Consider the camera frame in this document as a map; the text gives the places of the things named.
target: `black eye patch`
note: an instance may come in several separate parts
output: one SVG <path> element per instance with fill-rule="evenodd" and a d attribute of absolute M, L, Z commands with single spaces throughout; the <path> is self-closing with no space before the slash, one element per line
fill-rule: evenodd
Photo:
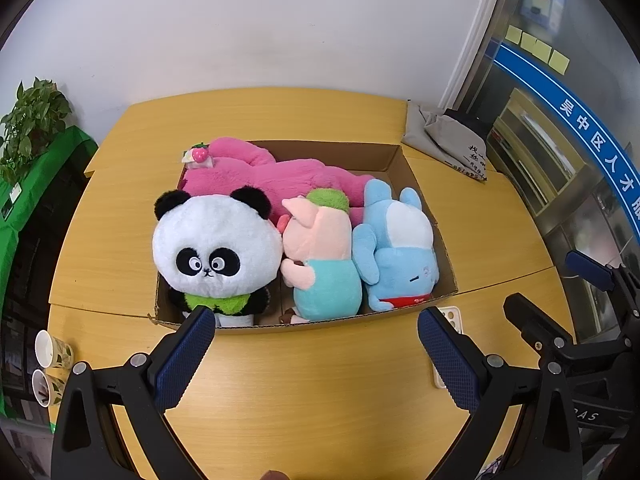
<path fill-rule="evenodd" d="M 187 276 L 195 276 L 202 270 L 202 262 L 195 249 L 186 247 L 175 257 L 175 266 Z"/>
<path fill-rule="evenodd" d="M 220 247 L 209 255 L 209 266 L 213 272 L 233 276 L 240 270 L 240 258 L 231 249 Z"/>

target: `green tablecloth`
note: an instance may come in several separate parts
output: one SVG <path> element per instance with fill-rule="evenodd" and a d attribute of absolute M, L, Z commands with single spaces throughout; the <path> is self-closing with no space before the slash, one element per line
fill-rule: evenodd
<path fill-rule="evenodd" d="M 0 317 L 4 305 L 4 293 L 9 279 L 15 251 L 18 247 L 18 235 L 33 213 L 42 194 L 63 164 L 81 144 L 87 153 L 93 155 L 98 149 L 95 141 L 76 126 L 68 127 L 49 145 L 31 167 L 31 171 L 20 183 L 22 193 L 16 199 L 14 208 L 4 220 L 0 216 Z M 9 198 L 12 186 L 0 180 L 0 206 Z M 4 414 L 4 396 L 0 385 L 0 413 Z"/>

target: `blue plush toy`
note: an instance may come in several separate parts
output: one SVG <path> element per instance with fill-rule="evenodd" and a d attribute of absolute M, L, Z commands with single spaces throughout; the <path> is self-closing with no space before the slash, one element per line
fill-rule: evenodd
<path fill-rule="evenodd" d="M 364 188 L 364 220 L 353 230 L 353 262 L 377 311 L 422 303 L 440 277 L 433 229 L 420 197 L 405 187 L 400 200 L 381 180 Z"/>

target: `metal screw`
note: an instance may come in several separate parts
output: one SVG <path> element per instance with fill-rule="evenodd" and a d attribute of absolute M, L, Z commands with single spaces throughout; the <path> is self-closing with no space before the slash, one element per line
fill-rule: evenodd
<path fill-rule="evenodd" d="M 499 355 L 496 355 L 496 354 L 488 355 L 486 357 L 486 362 L 488 363 L 489 366 L 492 366 L 493 368 L 500 368 L 504 364 L 503 358 L 501 358 Z"/>
<path fill-rule="evenodd" d="M 86 370 L 86 363 L 83 361 L 80 361 L 79 363 L 76 363 L 74 365 L 74 373 L 76 375 L 80 375 L 82 372 L 84 372 Z"/>
<path fill-rule="evenodd" d="M 562 367 L 555 361 L 551 361 L 546 367 L 553 375 L 558 375 L 562 371 Z"/>
<path fill-rule="evenodd" d="M 144 355 L 144 354 L 135 354 L 129 360 L 129 362 L 131 363 L 131 366 L 135 366 L 135 367 L 142 366 L 144 363 L 146 363 L 146 355 Z"/>

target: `pig plush toy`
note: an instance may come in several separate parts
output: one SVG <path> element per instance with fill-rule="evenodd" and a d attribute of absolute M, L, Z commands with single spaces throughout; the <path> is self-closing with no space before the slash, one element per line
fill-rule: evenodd
<path fill-rule="evenodd" d="M 370 180 L 364 189 L 364 220 L 353 230 L 353 261 L 366 283 L 369 306 L 383 311 L 428 300 L 440 277 L 433 228 L 420 197 L 405 187 Z"/>
<path fill-rule="evenodd" d="M 314 158 L 276 162 L 264 148 L 233 137 L 219 137 L 209 146 L 194 146 L 182 161 L 186 165 L 182 189 L 191 196 L 228 195 L 242 186 L 257 187 L 273 205 L 270 219 L 274 224 L 287 213 L 283 199 L 332 188 L 347 196 L 349 216 L 357 225 L 362 222 L 364 186 L 373 178 L 326 166 Z"/>
<path fill-rule="evenodd" d="M 290 322 L 355 316 L 362 284 L 351 260 L 347 197 L 335 189 L 316 189 L 282 205 L 291 214 L 278 221 L 286 256 L 280 270 L 285 284 L 294 287 L 296 303 Z"/>

